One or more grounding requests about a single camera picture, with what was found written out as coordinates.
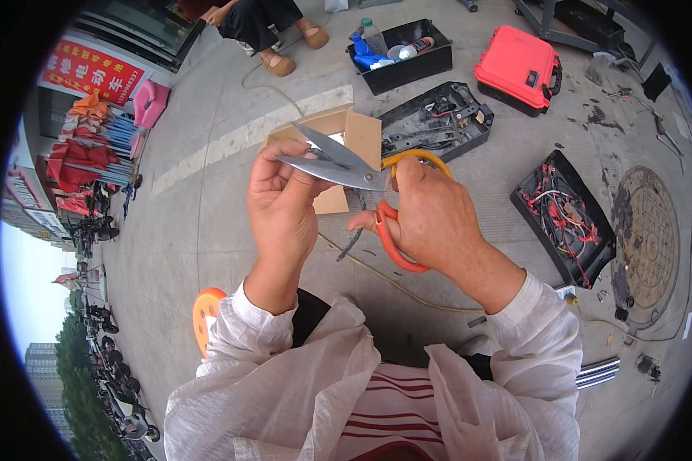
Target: white road marking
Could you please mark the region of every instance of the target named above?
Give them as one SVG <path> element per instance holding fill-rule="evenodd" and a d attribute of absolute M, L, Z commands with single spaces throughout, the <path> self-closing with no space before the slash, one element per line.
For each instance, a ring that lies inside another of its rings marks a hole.
<path fill-rule="evenodd" d="M 297 106 L 305 115 L 310 115 L 349 103 L 353 103 L 353 87 L 344 85 L 297 101 Z M 159 176 L 151 187 L 151 196 L 164 192 L 207 165 L 261 143 L 275 128 L 299 118 L 297 110 L 288 104 L 222 135 Z"/>

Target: pink chair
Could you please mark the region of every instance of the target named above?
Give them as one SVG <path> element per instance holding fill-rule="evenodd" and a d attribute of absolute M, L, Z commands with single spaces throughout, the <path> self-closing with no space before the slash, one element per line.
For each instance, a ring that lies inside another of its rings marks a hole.
<path fill-rule="evenodd" d="M 166 109 L 166 99 L 170 88 L 145 80 L 133 98 L 133 111 L 136 119 L 133 124 L 153 128 L 161 113 Z"/>

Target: red sign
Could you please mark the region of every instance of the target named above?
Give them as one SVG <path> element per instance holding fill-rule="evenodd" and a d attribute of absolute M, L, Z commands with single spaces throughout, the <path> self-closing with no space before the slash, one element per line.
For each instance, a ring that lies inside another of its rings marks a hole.
<path fill-rule="evenodd" d="M 41 79 L 87 95 L 94 92 L 109 103 L 123 106 L 143 74 L 143 70 L 118 58 L 61 40 L 48 57 Z"/>

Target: small bottle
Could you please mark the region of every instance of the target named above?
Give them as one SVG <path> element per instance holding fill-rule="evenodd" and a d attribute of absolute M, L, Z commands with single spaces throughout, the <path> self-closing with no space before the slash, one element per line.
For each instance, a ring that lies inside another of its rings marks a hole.
<path fill-rule="evenodd" d="M 387 56 L 388 55 L 388 45 L 384 41 L 384 36 L 382 32 L 377 29 L 369 18 L 364 18 L 361 20 L 361 25 L 364 26 L 364 34 L 362 37 L 364 41 L 369 45 L 369 49 L 372 50 L 373 55 Z"/>
<path fill-rule="evenodd" d="M 369 56 L 372 54 L 372 50 L 369 48 L 367 42 L 365 42 L 359 34 L 351 35 L 351 40 L 353 40 L 353 50 L 359 56 Z"/>
<path fill-rule="evenodd" d="M 433 37 L 423 37 L 418 41 L 412 42 L 410 45 L 403 46 L 400 50 L 400 59 L 415 58 L 422 52 L 428 51 L 435 45 Z"/>

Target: scissors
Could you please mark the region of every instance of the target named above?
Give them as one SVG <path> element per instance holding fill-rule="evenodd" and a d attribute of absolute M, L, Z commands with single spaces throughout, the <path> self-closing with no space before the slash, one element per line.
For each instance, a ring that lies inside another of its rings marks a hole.
<path fill-rule="evenodd" d="M 375 200 L 379 202 L 374 212 L 374 221 L 379 231 L 379 238 L 382 241 L 384 250 L 402 269 L 409 272 L 426 272 L 429 269 L 422 264 L 413 263 L 408 260 L 397 249 L 392 235 L 389 233 L 386 217 L 397 220 L 398 212 L 389 206 L 383 195 L 389 188 L 390 180 L 396 177 L 397 162 L 406 156 L 415 156 L 428 160 L 443 171 L 449 178 L 453 179 L 451 171 L 441 159 L 425 149 L 410 149 L 397 153 L 381 161 L 381 171 L 375 171 L 361 157 L 351 152 L 343 144 L 331 139 L 323 133 L 308 128 L 302 124 L 292 123 L 292 126 L 305 135 L 318 148 L 308 149 L 314 153 L 317 159 L 304 159 L 303 157 L 293 157 L 278 155 L 277 159 L 292 167 L 304 171 L 316 178 L 324 179 L 341 186 L 351 187 L 352 189 L 369 190 L 377 192 Z"/>

